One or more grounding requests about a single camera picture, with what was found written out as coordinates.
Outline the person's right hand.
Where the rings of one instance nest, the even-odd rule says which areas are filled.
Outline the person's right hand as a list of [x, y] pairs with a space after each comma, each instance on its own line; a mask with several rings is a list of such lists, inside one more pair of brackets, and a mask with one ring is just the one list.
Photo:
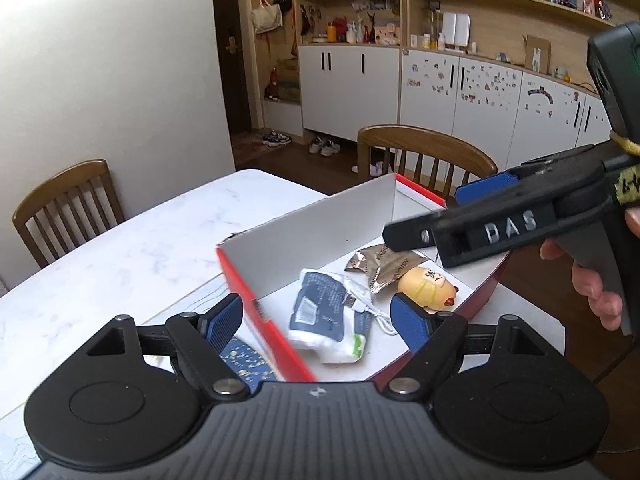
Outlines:
[[[639, 207], [626, 210], [626, 223], [631, 232], [639, 237]], [[539, 255], [541, 259], [554, 260], [565, 255], [565, 252], [553, 240], [545, 240], [540, 246]], [[600, 318], [600, 322], [606, 330], [612, 332], [620, 328], [623, 299], [615, 292], [607, 292], [603, 289], [600, 274], [583, 268], [574, 260], [572, 284], [580, 296], [587, 298], [591, 311]]]

